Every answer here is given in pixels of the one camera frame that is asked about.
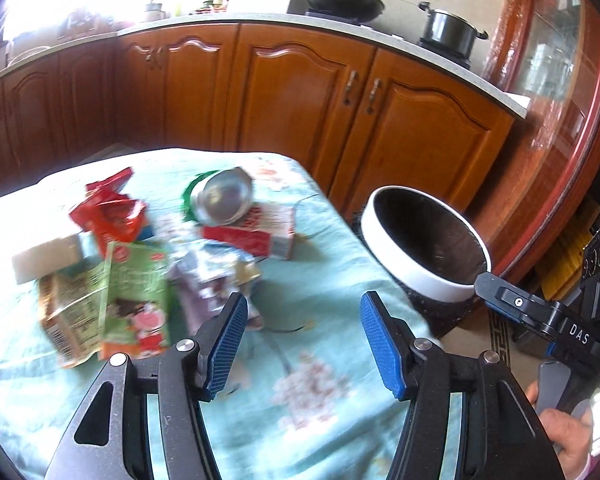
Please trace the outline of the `person's right hand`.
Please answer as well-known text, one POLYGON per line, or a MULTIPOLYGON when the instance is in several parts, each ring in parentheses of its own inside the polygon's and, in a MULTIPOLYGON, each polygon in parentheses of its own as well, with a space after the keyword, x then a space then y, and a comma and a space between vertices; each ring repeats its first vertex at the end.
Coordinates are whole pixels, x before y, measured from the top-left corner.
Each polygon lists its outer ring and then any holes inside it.
POLYGON ((565 478, 585 479, 590 470, 593 434, 590 406, 584 404, 584 413, 580 418, 547 408, 539 414, 539 419, 547 437, 560 447, 557 457, 565 478))

